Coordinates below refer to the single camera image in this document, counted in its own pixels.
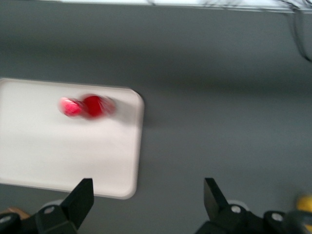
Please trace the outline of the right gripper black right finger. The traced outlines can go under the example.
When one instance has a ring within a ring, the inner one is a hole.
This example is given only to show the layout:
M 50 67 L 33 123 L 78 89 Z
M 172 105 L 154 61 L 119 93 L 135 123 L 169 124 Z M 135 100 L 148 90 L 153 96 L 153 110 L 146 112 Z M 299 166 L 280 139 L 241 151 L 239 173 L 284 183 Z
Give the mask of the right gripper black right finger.
M 197 234 L 262 234 L 263 220 L 238 204 L 230 204 L 213 178 L 204 179 L 204 206 L 209 220 Z

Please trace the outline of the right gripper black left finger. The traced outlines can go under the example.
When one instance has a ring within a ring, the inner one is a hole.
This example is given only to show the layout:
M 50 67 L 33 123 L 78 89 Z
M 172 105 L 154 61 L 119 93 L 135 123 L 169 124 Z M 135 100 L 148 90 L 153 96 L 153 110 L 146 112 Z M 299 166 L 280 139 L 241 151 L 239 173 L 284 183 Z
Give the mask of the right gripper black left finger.
M 38 233 L 77 234 L 93 204 L 93 180 L 84 178 L 59 205 L 49 205 L 37 212 Z

